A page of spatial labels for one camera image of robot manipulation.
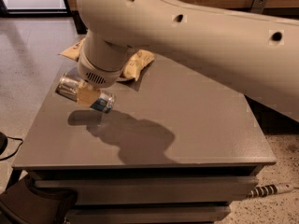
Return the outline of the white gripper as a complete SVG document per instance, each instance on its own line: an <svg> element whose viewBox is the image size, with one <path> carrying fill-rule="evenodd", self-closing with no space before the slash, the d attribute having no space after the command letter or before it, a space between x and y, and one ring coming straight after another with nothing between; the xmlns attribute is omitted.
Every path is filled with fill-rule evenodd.
<svg viewBox="0 0 299 224"><path fill-rule="evenodd" d="M90 107L101 94L97 88L108 88L116 82L123 70L123 61L108 58L105 62L101 59L96 65L81 52L77 69L79 76L84 80L78 85L77 103Z"/></svg>

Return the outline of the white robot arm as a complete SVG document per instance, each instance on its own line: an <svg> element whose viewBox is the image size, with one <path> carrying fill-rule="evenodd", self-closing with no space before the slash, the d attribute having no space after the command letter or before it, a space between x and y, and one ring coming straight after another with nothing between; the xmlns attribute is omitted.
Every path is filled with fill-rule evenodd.
<svg viewBox="0 0 299 224"><path fill-rule="evenodd" d="M179 0L77 0L87 37L79 75L99 88L144 49L299 120L299 23Z"/></svg>

